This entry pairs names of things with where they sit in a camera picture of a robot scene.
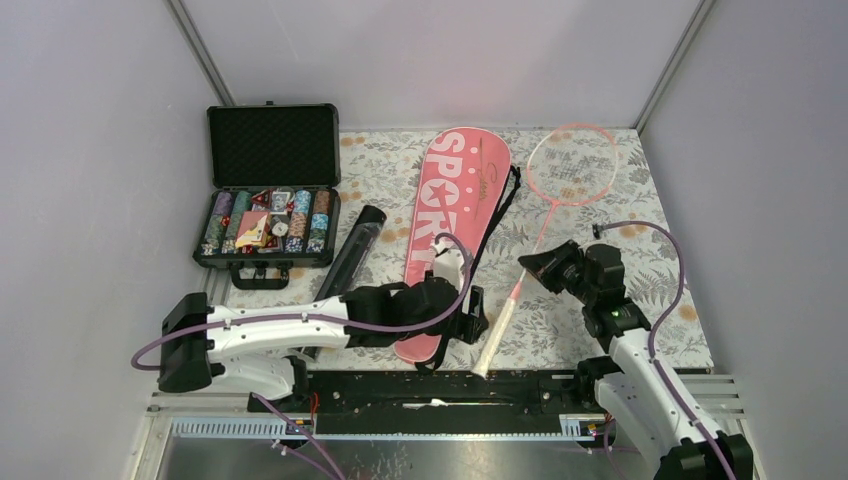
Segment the racket handle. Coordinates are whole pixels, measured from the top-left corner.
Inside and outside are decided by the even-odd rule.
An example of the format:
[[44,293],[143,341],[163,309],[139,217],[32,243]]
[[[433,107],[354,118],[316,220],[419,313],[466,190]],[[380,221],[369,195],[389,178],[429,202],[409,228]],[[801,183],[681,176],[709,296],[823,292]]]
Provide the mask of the racket handle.
[[495,354],[498,353],[498,346],[506,332],[506,327],[509,325],[510,320],[512,320],[515,303],[516,300],[512,297],[506,299],[504,308],[501,310],[501,314],[498,315],[498,321],[495,322],[495,326],[492,328],[488,340],[486,340],[486,345],[483,346],[483,351],[480,352],[480,358],[477,359],[477,363],[474,364],[471,373],[483,378],[486,378],[486,375],[488,375],[489,365],[491,365],[492,359],[495,358]]

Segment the leaf pattern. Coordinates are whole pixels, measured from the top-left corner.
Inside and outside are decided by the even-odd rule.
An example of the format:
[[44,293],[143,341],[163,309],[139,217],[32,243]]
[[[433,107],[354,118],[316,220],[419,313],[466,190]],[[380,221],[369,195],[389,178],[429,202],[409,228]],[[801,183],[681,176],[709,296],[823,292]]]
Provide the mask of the leaf pattern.
[[[373,204],[388,220],[355,285],[380,285],[403,279],[414,198],[422,156],[438,131],[390,131],[343,133],[342,198],[336,251],[341,248],[359,211]],[[496,131],[512,152],[512,162],[522,168],[545,130]],[[634,130],[614,130],[622,164],[616,183],[601,200],[579,207],[561,207],[554,213],[540,245],[547,250],[573,238],[592,238],[592,224],[627,218],[649,220],[665,226],[656,188],[639,137]],[[485,289],[485,312],[495,321],[510,290],[521,274],[515,259],[528,254],[539,234],[550,204],[526,185],[518,191],[500,225],[494,230],[474,279]],[[674,298],[677,288],[677,255],[659,233],[634,227],[610,231],[604,241],[621,248],[627,269],[627,287],[652,322]],[[280,291],[230,289],[227,304],[234,307],[266,307],[308,303],[324,280],[325,269],[295,269],[289,286]],[[683,305],[694,308],[688,289]],[[507,327],[492,368],[574,368],[580,360],[602,355],[598,343],[583,326],[580,303],[567,294],[555,296],[532,278],[524,282],[521,300]],[[709,367],[709,349],[697,316],[684,319],[675,311],[657,335],[657,345],[679,367]],[[444,369],[469,369],[479,355],[480,342],[466,345],[451,341]],[[410,370],[389,348],[325,349],[313,369]]]

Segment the case lid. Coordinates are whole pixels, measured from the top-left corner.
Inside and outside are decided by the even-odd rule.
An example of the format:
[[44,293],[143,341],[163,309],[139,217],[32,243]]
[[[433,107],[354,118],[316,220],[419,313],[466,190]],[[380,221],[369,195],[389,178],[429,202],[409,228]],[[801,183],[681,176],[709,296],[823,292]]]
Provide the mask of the case lid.
[[218,188],[335,186],[339,116],[331,104],[210,107]]

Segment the robotic arm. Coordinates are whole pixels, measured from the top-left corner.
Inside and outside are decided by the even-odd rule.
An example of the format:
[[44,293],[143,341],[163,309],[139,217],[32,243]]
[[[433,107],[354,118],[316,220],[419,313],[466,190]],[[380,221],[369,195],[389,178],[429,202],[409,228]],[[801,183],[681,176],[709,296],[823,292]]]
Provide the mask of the robotic arm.
[[[668,363],[659,353],[651,358],[651,324],[625,296],[617,248],[595,244],[584,252],[569,240],[518,261],[549,291],[566,290],[583,303],[586,329],[608,355],[578,363],[578,395],[615,417],[657,471],[655,479],[726,479],[713,443],[737,479],[753,477],[753,453],[745,438],[722,432],[673,370],[664,370],[669,382],[662,378],[654,362]],[[687,410],[694,420],[684,415]]]
[[[305,305],[260,309],[208,306],[205,293],[186,295],[164,320],[163,337],[209,324],[224,327],[164,342],[159,389],[185,393],[215,385],[281,400],[308,389],[305,365],[295,351],[299,347],[386,347],[420,333],[473,343],[488,328],[479,287],[471,287],[465,300],[469,313],[457,309],[446,320],[421,330],[380,331],[419,324],[456,301],[464,280],[463,257],[441,242],[433,249],[432,272],[412,287],[403,283],[360,287]],[[369,324],[374,330],[324,321],[322,316]]]

